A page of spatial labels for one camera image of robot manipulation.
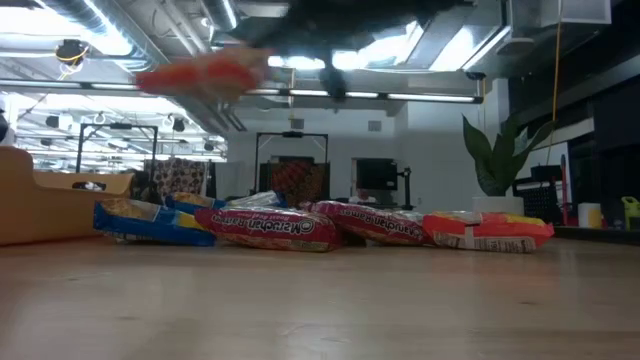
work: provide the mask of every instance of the patterned fabric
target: patterned fabric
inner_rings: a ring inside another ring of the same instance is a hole
[[[312,165],[305,161],[273,164],[271,188],[284,194],[289,206],[317,201],[322,196],[325,164]]]
[[[205,163],[172,158],[157,161],[154,181],[164,199],[174,192],[200,194],[204,181]]]

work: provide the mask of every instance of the yellow bottle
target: yellow bottle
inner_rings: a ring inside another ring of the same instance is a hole
[[[624,203],[624,219],[627,226],[627,231],[631,230],[631,218],[640,218],[640,202],[632,196],[625,196],[622,198]]]

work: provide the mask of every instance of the orange snack bag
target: orange snack bag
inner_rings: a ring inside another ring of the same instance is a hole
[[[161,65],[152,72],[140,72],[135,82],[150,94],[236,101],[260,85],[269,54],[268,50],[225,48],[190,61]]]
[[[422,226],[438,246],[468,250],[529,253],[553,236],[540,219],[501,213],[435,212]]]

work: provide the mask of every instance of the white planter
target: white planter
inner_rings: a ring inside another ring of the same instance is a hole
[[[521,197],[477,196],[473,198],[473,211],[524,215],[524,201]]]

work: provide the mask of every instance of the green leaf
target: green leaf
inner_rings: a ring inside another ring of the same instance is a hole
[[[491,156],[491,167],[496,181],[501,185],[509,180],[509,165],[513,157],[514,146],[513,138],[508,139],[501,134],[496,136],[496,145],[493,147]]]
[[[476,176],[478,177],[478,185],[487,196],[505,195],[506,189],[502,189],[493,175],[491,175],[488,167],[479,161],[476,161]]]
[[[501,132],[502,136],[507,139],[514,139],[517,132],[518,119],[515,116],[509,116],[509,118],[504,121],[504,126]]]
[[[520,132],[520,135],[515,140],[515,147],[513,150],[514,155],[518,155],[527,148],[527,144],[529,143],[528,131],[525,128]]]
[[[511,179],[511,183],[513,183],[518,176],[518,173],[527,162],[527,158],[529,157],[531,150],[551,135],[554,125],[555,124],[552,121],[542,125],[533,137],[533,140],[531,140],[531,143],[521,153],[513,157],[511,160],[511,166],[509,167],[509,179]]]
[[[476,162],[488,163],[491,161],[491,144],[489,144],[489,140],[482,131],[473,127],[464,115],[462,115],[462,120],[462,133],[467,151]]]
[[[542,125],[542,127],[540,129],[538,129],[538,132],[536,133],[536,135],[531,140],[531,144],[529,144],[529,146],[527,146],[527,149],[529,151],[533,150],[533,148],[535,148],[536,146],[538,146],[538,144],[540,144],[546,138],[548,138],[549,135],[551,135],[551,132],[553,131],[554,125],[555,124],[554,124],[553,121],[549,121],[548,123]]]

